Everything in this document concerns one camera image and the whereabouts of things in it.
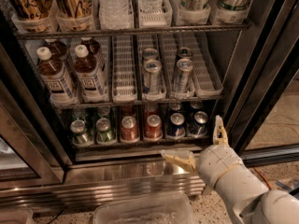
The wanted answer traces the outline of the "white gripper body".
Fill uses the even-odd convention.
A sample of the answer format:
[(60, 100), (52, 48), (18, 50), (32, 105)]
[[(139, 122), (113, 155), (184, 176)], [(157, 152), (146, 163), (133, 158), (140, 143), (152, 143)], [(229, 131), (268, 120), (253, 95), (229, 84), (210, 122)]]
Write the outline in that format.
[(243, 161), (235, 151), (224, 145), (212, 145), (204, 149), (196, 162), (199, 176), (208, 185), (215, 185), (219, 178)]

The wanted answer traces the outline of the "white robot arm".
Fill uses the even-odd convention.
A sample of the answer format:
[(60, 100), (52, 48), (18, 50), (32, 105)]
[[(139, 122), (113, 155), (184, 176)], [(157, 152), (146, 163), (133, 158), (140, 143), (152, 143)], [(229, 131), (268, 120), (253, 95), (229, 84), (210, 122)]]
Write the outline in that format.
[(161, 155), (216, 191), (233, 224), (299, 224), (299, 200), (269, 189), (245, 166), (229, 146), (221, 116), (215, 118), (213, 144), (198, 156), (176, 149), (164, 149)]

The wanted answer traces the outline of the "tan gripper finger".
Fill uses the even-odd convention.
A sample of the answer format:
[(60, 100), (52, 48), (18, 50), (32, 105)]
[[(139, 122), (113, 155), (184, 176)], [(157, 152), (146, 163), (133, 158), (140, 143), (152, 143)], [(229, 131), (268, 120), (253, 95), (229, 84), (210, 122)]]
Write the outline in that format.
[(215, 125), (213, 131), (213, 144), (229, 146), (227, 132), (225, 131), (223, 120), (220, 115), (215, 118)]
[(186, 172), (194, 173), (196, 171), (196, 159), (189, 150), (163, 149), (161, 155), (166, 161), (177, 165)]

